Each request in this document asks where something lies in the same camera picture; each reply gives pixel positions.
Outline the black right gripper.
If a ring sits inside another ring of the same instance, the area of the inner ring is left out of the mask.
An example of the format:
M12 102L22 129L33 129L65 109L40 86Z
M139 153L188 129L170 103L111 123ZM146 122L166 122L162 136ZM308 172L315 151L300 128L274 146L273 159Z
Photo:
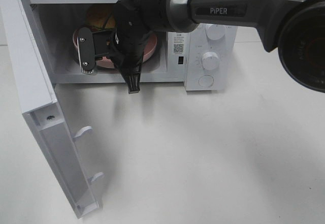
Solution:
M96 58L108 57L114 67L123 63L142 63L145 46L152 31L145 24L142 0L118 0L113 7L115 29L92 32L84 26L78 30L77 47L81 72L96 73Z

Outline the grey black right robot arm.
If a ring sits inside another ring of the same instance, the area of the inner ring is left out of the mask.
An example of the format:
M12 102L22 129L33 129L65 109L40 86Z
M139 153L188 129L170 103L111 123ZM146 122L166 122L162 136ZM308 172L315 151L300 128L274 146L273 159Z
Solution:
M111 59L129 93L140 91L152 32L189 33L200 23L255 28L297 83L324 92L324 0L118 0L111 15L114 29L79 30L79 64L92 74L99 58Z

